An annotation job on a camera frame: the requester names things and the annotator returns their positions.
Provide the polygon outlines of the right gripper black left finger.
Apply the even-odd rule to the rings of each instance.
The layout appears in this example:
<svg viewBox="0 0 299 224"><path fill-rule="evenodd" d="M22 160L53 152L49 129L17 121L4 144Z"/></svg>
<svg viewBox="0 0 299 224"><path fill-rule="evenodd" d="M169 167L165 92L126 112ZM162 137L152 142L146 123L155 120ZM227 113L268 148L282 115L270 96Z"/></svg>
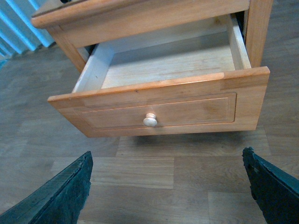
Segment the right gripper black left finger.
<svg viewBox="0 0 299 224"><path fill-rule="evenodd" d="M2 224L75 224L89 196L93 157L87 151L24 200L1 214Z"/></svg>

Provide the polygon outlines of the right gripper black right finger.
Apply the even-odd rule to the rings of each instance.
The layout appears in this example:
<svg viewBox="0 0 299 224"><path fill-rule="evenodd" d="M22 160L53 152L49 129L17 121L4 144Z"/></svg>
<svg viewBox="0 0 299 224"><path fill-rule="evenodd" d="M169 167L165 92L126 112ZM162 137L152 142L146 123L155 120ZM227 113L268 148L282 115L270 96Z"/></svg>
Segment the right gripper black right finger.
<svg viewBox="0 0 299 224"><path fill-rule="evenodd" d="M242 151L253 199L268 224L299 222L299 180L258 156L254 149Z"/></svg>

